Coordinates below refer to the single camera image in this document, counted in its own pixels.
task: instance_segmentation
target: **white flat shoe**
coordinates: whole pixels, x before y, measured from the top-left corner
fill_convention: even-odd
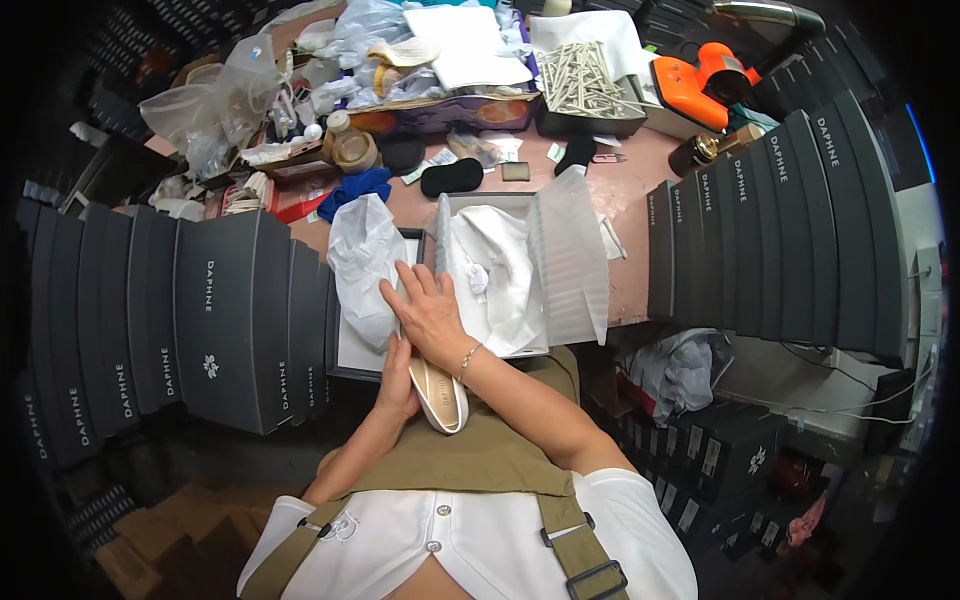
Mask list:
[[[452,435],[464,428],[470,412],[464,384],[417,355],[410,357],[410,378],[434,429]]]

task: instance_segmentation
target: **apron strap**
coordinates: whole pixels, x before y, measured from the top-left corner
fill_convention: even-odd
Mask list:
[[[243,586],[240,592],[241,600],[279,600],[280,594],[287,588],[293,579],[294,573],[300,568],[303,559],[313,549],[317,540],[330,531],[330,521],[340,514],[347,505],[349,494],[337,500],[325,502],[302,519],[294,533],[282,541],[270,555],[263,560]],[[320,527],[317,531],[307,524]]]
[[[571,600],[629,600],[627,577],[620,563],[607,556],[593,533],[593,519],[580,509],[577,497],[537,494],[537,503],[543,519],[540,536],[544,544],[553,548],[564,570]],[[571,527],[576,529],[550,538]]]

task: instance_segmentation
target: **barcode label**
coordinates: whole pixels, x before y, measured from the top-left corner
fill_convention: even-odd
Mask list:
[[[673,499],[677,497],[677,489],[673,484],[667,484],[666,492],[663,493],[663,501],[660,503],[660,510],[665,514],[670,514],[670,509],[673,508]]]
[[[677,448],[677,428],[670,425],[666,428],[666,455],[672,457]]]
[[[760,540],[760,543],[766,547],[770,547],[770,544],[774,542],[774,538],[777,536],[777,532],[780,531],[780,526],[774,521],[770,521],[767,525],[767,530],[763,532],[763,539]]]
[[[696,425],[690,426],[690,443],[686,445],[686,457],[696,459],[700,454],[700,441],[704,438],[704,430]]]
[[[760,530],[760,525],[763,524],[763,515],[760,513],[754,513],[754,520],[750,521],[750,533],[755,534]]]
[[[704,455],[704,465],[700,468],[707,477],[712,477],[717,469],[717,459],[720,458],[720,443],[710,438],[707,440],[707,453]]]
[[[687,500],[684,513],[680,515],[680,520],[677,521],[677,529],[686,533],[690,529],[690,525],[693,524],[693,519],[697,517],[697,511],[699,510],[700,505],[694,502],[693,498]]]
[[[657,496],[657,503],[663,500],[663,489],[666,488],[666,481],[662,477],[657,478],[657,485],[654,486],[654,494]]]

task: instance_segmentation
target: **bracelet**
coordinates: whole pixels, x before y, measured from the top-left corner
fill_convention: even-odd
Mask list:
[[[470,359],[473,358],[473,353],[477,351],[477,349],[480,348],[481,346],[483,346],[483,342],[477,342],[477,345],[474,346],[470,352],[467,352],[467,356],[464,356],[464,362],[461,363],[460,365],[460,373],[457,375],[457,381],[459,381],[460,383],[464,382],[464,379],[463,379],[464,371],[466,370],[467,365],[470,362]]]

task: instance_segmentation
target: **black sponge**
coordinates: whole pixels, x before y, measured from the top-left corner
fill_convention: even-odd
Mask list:
[[[589,135],[577,135],[566,145],[566,152],[561,158],[557,168],[553,170],[553,176],[559,177],[560,173],[566,170],[571,164],[582,164],[584,168],[590,164],[590,159],[597,154],[597,143]]]
[[[443,192],[469,192],[483,182],[483,167],[476,158],[464,158],[453,164],[429,167],[420,176],[420,190],[427,198],[437,198]]]
[[[426,154],[426,146],[418,137],[409,133],[398,133],[384,140],[377,140],[383,166],[390,169],[395,177],[403,177],[417,170]]]

